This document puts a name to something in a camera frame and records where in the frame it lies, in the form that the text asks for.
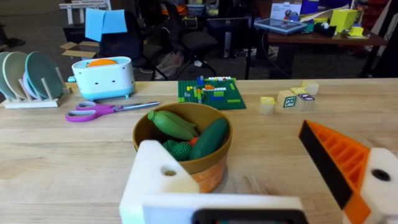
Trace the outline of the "white orange left gripper right finger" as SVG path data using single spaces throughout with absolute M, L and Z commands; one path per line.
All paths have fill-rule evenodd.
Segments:
M 397 157 L 390 150 L 368 148 L 309 120 L 298 137 L 343 211 L 344 223 L 397 223 Z

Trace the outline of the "bare white left gripper left finger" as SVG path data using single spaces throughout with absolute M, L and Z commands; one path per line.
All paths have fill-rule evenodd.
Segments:
M 155 140 L 140 143 L 119 204 L 122 223 L 191 223 L 179 193 L 199 193 L 191 175 Z

